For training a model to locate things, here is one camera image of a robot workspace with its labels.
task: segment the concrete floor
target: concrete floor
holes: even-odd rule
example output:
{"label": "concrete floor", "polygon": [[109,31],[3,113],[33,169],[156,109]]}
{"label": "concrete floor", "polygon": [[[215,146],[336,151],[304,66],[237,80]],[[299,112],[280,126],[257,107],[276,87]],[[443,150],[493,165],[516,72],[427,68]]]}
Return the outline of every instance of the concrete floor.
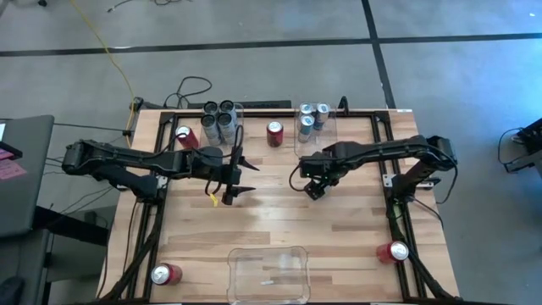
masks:
{"label": "concrete floor", "polygon": [[[134,0],[108,14],[113,3],[78,1],[112,47],[369,38],[359,0],[193,0],[167,7]],[[542,32],[542,3],[536,0],[373,0],[370,5],[379,37]],[[0,13],[0,52],[100,47],[67,1],[49,0],[41,8],[33,0],[3,0],[0,8],[5,8]],[[462,296],[538,303],[542,180],[534,170],[507,174],[496,161],[496,144],[502,131],[542,115],[542,41],[381,48],[396,106],[414,110],[422,134],[446,136],[456,145],[460,174],[440,212]],[[194,97],[195,103],[229,98],[298,104],[333,102],[346,95],[354,108],[386,107],[368,44],[126,53],[115,58],[135,94],[154,102],[174,92],[182,77],[200,75],[213,82],[213,89]],[[130,96],[106,55],[0,57],[0,71],[0,117],[53,114],[57,122],[124,128]],[[185,89],[201,86],[191,82]],[[83,137],[111,141],[118,136],[57,126],[49,156],[63,155],[67,144]],[[521,150],[506,142],[504,153],[513,157]],[[443,176],[437,198],[448,187],[450,176]],[[103,183],[86,178],[47,175],[40,204],[54,202],[53,209],[61,210],[101,188]],[[113,207],[117,198],[117,192],[110,192],[93,207]],[[96,285],[97,277],[60,282],[53,286],[51,303],[88,301]]]}

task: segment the yellow cable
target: yellow cable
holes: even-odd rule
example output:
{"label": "yellow cable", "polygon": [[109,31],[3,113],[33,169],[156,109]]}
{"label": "yellow cable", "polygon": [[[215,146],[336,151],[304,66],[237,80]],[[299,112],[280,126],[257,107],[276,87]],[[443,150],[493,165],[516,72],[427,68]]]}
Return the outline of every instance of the yellow cable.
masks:
{"label": "yellow cable", "polygon": [[[132,86],[130,85],[130,82],[128,81],[128,78],[126,77],[126,75],[124,74],[124,72],[122,71],[120,66],[115,62],[115,60],[113,58],[113,55],[111,55],[111,53],[109,52],[108,45],[98,35],[96,29],[94,28],[94,25],[92,25],[91,21],[85,16],[85,14],[83,14],[81,9],[75,3],[75,0],[69,0],[69,2],[75,8],[77,13],[79,13],[79,15],[81,15],[81,18],[85,21],[86,25],[88,25],[89,29],[91,29],[92,33],[94,33],[94,36],[102,44],[103,49],[105,50],[105,52],[109,56],[109,60],[111,61],[111,64],[113,64],[113,66],[115,66],[115,68],[117,68],[117,70],[120,72],[120,74],[122,75],[122,78],[124,78],[124,82],[128,86],[128,90],[130,90],[130,98],[131,98],[130,99],[130,105],[131,105],[130,106],[130,117],[128,118],[128,123],[126,123],[126,130],[128,130],[132,125],[132,120],[134,119],[134,91],[132,90]],[[126,143],[128,144],[128,147],[131,147],[131,145],[130,145],[130,137],[129,136],[126,136]]]}

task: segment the red soda can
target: red soda can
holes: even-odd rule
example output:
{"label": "red soda can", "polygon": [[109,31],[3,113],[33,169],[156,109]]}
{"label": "red soda can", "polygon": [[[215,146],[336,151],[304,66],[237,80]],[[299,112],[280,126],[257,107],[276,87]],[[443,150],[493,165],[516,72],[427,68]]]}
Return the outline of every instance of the red soda can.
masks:
{"label": "red soda can", "polygon": [[267,127],[268,130],[268,145],[271,147],[279,147],[282,144],[285,130],[282,124],[277,121],[270,122]]}
{"label": "red soda can", "polygon": [[397,263],[408,258],[408,247],[401,241],[393,241],[376,248],[376,256],[382,263]]}
{"label": "red soda can", "polygon": [[180,145],[185,149],[189,148],[199,148],[200,143],[197,141],[196,135],[192,131],[192,128],[188,126],[181,126],[177,128],[177,140],[179,140]]}
{"label": "red soda can", "polygon": [[171,263],[161,263],[154,267],[151,272],[152,282],[160,286],[177,285],[182,277],[183,271],[181,268]]}

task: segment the silver can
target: silver can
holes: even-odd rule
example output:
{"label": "silver can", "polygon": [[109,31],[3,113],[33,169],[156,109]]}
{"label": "silver can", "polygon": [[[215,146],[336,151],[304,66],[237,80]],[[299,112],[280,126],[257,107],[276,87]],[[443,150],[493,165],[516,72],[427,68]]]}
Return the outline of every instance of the silver can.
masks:
{"label": "silver can", "polygon": [[235,145],[235,124],[231,115],[220,114],[218,116],[218,127],[226,143]]}
{"label": "silver can", "polygon": [[204,114],[211,114],[215,118],[218,116],[218,105],[215,102],[207,102],[205,105],[203,105],[203,113]]}
{"label": "silver can", "polygon": [[312,112],[314,112],[314,108],[312,108],[312,104],[302,103],[301,105],[299,105],[299,117],[306,114],[312,115]]}
{"label": "silver can", "polygon": [[327,103],[319,103],[316,107],[316,118],[314,120],[314,130],[322,130],[325,121],[329,117],[329,105]]}
{"label": "silver can", "polygon": [[200,120],[203,127],[203,132],[211,146],[218,146],[222,142],[220,140],[220,131],[218,131],[217,120],[211,114],[205,114]]}
{"label": "silver can", "polygon": [[311,137],[312,126],[314,125],[314,117],[311,114],[305,114],[299,118],[299,133],[297,140],[301,143],[308,142]]}
{"label": "silver can", "polygon": [[231,119],[234,125],[237,126],[237,112],[235,111],[235,105],[233,102],[225,100],[220,103],[220,113],[231,115]]}

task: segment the soda can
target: soda can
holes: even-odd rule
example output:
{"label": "soda can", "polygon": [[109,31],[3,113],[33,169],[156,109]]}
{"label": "soda can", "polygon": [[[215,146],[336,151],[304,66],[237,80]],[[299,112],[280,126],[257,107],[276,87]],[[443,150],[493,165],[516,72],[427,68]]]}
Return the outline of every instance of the soda can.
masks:
{"label": "soda can", "polygon": [[218,127],[226,143],[235,145],[235,124],[230,114],[220,114],[218,116]]}
{"label": "soda can", "polygon": [[183,270],[179,266],[170,263],[161,263],[154,267],[151,272],[152,282],[159,286],[179,284],[182,277]]}
{"label": "soda can", "polygon": [[220,103],[220,113],[231,115],[231,119],[234,125],[237,126],[237,112],[235,111],[235,105],[233,102],[225,100]]}
{"label": "soda can", "polygon": [[377,247],[376,256],[382,263],[402,262],[408,258],[408,247],[401,241],[393,241]]}
{"label": "soda can", "polygon": [[220,145],[222,140],[220,140],[220,131],[218,131],[218,124],[216,118],[211,114],[205,114],[202,116],[200,122],[202,123],[203,132],[205,132],[205,136],[207,137],[209,145]]}
{"label": "soda can", "polygon": [[312,126],[314,125],[314,117],[311,114],[305,114],[299,118],[299,134],[297,140],[301,143],[308,142],[311,137]]}
{"label": "soda can", "polygon": [[329,117],[329,105],[327,103],[319,103],[316,107],[316,118],[314,120],[314,130],[322,130],[325,121]]}
{"label": "soda can", "polygon": [[203,113],[204,114],[211,114],[215,118],[218,116],[218,105],[215,102],[207,102],[205,105],[203,105]]}
{"label": "soda can", "polygon": [[302,103],[299,105],[299,116],[303,116],[306,114],[311,114],[314,112],[314,108],[312,108],[312,104],[310,103]]}
{"label": "soda can", "polygon": [[285,130],[282,128],[282,124],[277,121],[273,121],[268,124],[268,145],[271,147],[279,147],[282,144]]}
{"label": "soda can", "polygon": [[194,134],[192,128],[181,126],[177,128],[175,134],[177,135],[177,140],[184,149],[199,148],[200,143],[197,141],[196,134]]}

